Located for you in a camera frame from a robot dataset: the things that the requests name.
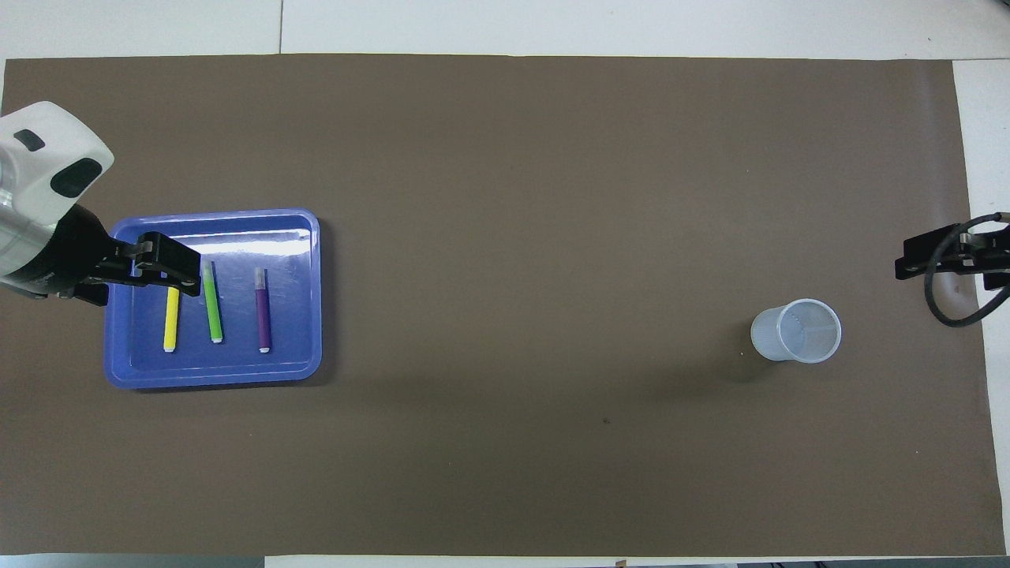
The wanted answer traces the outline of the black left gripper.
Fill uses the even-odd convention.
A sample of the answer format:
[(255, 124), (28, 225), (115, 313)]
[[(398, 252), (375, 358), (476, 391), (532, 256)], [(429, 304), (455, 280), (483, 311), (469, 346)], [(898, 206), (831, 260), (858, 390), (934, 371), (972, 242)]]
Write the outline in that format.
[(133, 244), (122, 242), (118, 256), (126, 269), (97, 268), (116, 252), (93, 212), (79, 204), (55, 223), (50, 240), (26, 265), (2, 276), (2, 287), (23, 296), (68, 294), (90, 305), (107, 305), (108, 285), (161, 286), (180, 294), (199, 296), (202, 290), (201, 255), (172, 236), (145, 231)]

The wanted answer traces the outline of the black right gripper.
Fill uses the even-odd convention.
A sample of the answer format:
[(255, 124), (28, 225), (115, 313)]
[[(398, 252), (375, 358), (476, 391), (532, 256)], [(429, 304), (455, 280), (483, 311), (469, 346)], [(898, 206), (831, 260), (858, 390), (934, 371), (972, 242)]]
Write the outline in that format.
[[(928, 261), (944, 238), (960, 223), (948, 224), (910, 236), (903, 242), (903, 255), (894, 261), (894, 275), (899, 281), (924, 275)], [(1009, 230), (1000, 229), (987, 233), (960, 235), (960, 244), (949, 245), (938, 260), (937, 273), (956, 272), (962, 275), (982, 275), (986, 290), (1004, 289), (1009, 286)]]

